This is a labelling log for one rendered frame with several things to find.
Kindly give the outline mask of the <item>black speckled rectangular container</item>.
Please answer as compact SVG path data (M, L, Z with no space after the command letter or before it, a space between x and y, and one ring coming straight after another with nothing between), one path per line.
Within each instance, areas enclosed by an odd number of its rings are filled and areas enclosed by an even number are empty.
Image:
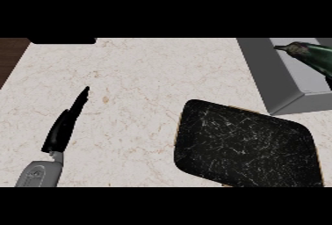
M233 187L320 187L313 135L296 122L190 99L174 150L175 167Z

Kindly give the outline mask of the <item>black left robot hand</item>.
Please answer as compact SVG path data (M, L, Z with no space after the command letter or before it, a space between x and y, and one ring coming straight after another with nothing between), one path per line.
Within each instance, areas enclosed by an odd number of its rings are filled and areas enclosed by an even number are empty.
M66 149L77 118L80 117L82 107L88 100L88 91L90 87L85 87L74 101L71 108L62 112L56 119L41 148L41 151L46 153L63 152Z

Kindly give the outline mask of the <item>dark green eggplant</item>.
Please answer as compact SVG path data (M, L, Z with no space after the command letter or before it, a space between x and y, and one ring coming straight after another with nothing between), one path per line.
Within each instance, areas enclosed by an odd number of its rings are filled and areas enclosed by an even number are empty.
M326 78L329 89L332 90L332 47L295 41L285 46L274 46L316 70Z

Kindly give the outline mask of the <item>grey rectangular tray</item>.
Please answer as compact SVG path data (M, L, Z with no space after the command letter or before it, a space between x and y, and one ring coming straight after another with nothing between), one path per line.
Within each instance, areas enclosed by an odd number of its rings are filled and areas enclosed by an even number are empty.
M324 76L274 46L295 41L332 45L332 39L237 38L267 112L271 115L332 110L332 90Z

